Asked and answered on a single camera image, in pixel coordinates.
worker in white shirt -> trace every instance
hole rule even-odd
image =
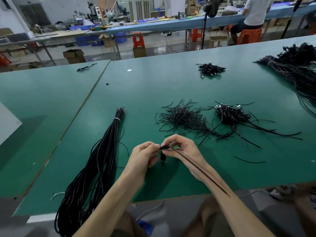
[[[242,30],[262,27],[265,15],[270,11],[273,0],[247,0],[242,15],[247,15],[244,21],[233,26],[230,30],[232,40],[237,44],[237,33]]]

person's right hand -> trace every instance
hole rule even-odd
[[[193,163],[198,163],[198,165],[201,167],[205,167],[206,165],[208,165],[208,163],[198,150],[197,146],[195,145],[194,141],[191,139],[176,134],[166,138],[164,142],[161,144],[161,146],[164,145],[168,145],[170,148],[178,146],[180,148],[176,148],[176,150],[181,152],[185,157],[192,159]],[[202,172],[199,171],[194,165],[188,162],[177,152],[171,149],[162,150],[162,152],[165,155],[180,159],[186,165],[186,167],[188,167],[191,174],[199,181],[202,181],[202,178],[200,177]]]

dark shorts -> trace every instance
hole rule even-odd
[[[233,26],[230,29],[231,34],[237,34],[239,32],[241,32],[242,30],[251,30],[251,29],[258,29],[260,27],[262,27],[262,25],[258,25],[258,26],[248,26],[244,23],[244,21],[241,21],[240,23],[238,23],[237,25]]]

person's left hand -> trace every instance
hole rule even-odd
[[[157,153],[160,153],[160,145],[150,141],[136,146],[122,174],[126,174],[140,188],[144,183],[147,168],[159,160]]]

white sticker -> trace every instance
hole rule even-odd
[[[221,41],[221,46],[227,46],[228,41]]]

